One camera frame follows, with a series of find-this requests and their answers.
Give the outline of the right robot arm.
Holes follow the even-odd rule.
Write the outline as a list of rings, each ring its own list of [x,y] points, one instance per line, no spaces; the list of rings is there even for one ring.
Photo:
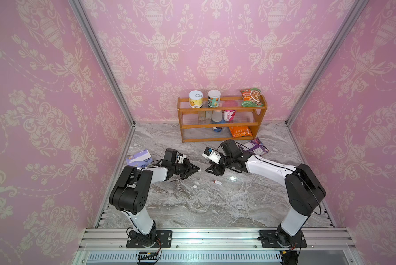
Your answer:
[[[275,181],[286,188],[289,211],[275,236],[281,247],[293,248],[302,239],[302,227],[327,195],[312,169],[301,163],[298,166],[284,165],[262,158],[254,152],[245,152],[232,140],[221,143],[222,152],[207,147],[202,156],[211,161],[206,172],[221,176],[226,169],[237,173],[251,173]]]

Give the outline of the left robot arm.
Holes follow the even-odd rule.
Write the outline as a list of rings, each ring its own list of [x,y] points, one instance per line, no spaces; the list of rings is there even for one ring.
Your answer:
[[[185,180],[200,172],[199,166],[176,149],[166,149],[164,157],[146,167],[123,168],[109,195],[109,204],[129,218],[133,227],[127,230],[127,247],[158,246],[156,222],[146,209],[151,185],[166,182],[173,176]]]

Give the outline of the orange snack bag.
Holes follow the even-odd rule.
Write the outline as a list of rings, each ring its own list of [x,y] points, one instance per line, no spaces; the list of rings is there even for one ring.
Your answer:
[[[229,127],[229,131],[233,138],[242,138],[252,136],[253,133],[248,126]]]

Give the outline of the lavender tissue box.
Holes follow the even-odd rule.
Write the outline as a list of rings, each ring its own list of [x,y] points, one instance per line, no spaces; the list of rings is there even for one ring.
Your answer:
[[[147,149],[126,158],[126,165],[138,168],[145,168],[152,162],[153,158]]]

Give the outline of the purple snack bag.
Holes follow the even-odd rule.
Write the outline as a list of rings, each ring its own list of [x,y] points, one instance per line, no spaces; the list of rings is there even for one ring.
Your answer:
[[[253,155],[262,156],[269,153],[269,149],[259,140],[259,138],[255,138],[244,144],[239,144],[239,147],[242,151]]]

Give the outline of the wooden shelf rack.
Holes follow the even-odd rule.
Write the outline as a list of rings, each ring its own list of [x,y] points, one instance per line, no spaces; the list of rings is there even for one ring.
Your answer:
[[[192,108],[187,98],[178,98],[177,112],[182,142],[251,140],[257,137],[267,111],[266,100],[260,96],[262,107],[242,106],[242,96],[221,97],[220,106],[212,108],[203,101]],[[233,137],[231,127],[247,127],[250,135]]]

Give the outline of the white bottle on shelf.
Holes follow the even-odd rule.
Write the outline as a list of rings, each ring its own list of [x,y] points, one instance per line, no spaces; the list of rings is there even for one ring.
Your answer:
[[[214,110],[212,112],[212,121],[214,123],[220,123],[223,120],[223,112],[221,110]]]

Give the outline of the pink white cup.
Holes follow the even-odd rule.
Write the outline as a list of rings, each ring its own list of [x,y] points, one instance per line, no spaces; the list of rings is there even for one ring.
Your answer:
[[[224,121],[232,121],[234,119],[236,110],[224,110],[223,119]]]

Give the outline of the yellow white can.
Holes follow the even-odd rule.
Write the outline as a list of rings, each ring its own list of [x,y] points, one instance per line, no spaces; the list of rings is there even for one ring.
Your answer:
[[[189,106],[191,108],[201,108],[203,105],[203,93],[198,90],[189,93]]]

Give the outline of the green white can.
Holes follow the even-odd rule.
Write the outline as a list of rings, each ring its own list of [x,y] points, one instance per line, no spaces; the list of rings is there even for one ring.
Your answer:
[[[221,92],[213,89],[208,92],[208,106],[210,108],[218,108],[221,101]]]

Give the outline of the green red snack bag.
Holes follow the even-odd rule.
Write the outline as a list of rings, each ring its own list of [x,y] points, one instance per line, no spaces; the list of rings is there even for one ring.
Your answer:
[[[249,88],[241,91],[243,101],[242,107],[256,107],[261,108],[264,106],[260,99],[261,91],[258,88]]]

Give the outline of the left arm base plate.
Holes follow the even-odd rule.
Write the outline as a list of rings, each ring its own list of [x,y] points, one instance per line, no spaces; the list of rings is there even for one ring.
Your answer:
[[[172,230],[156,230],[149,235],[142,235],[134,230],[126,231],[127,248],[171,248]]]

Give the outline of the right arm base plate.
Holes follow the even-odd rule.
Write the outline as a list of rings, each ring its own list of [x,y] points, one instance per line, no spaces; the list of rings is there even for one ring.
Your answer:
[[[257,238],[263,248],[306,248],[307,242],[301,230],[295,236],[277,230],[259,230]]]

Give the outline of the aluminium front rail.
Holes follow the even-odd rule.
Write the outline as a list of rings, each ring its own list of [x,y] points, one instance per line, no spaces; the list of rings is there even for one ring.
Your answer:
[[[303,228],[280,244],[268,228],[165,229],[151,247],[127,229],[87,229],[75,265],[361,265],[345,228]]]

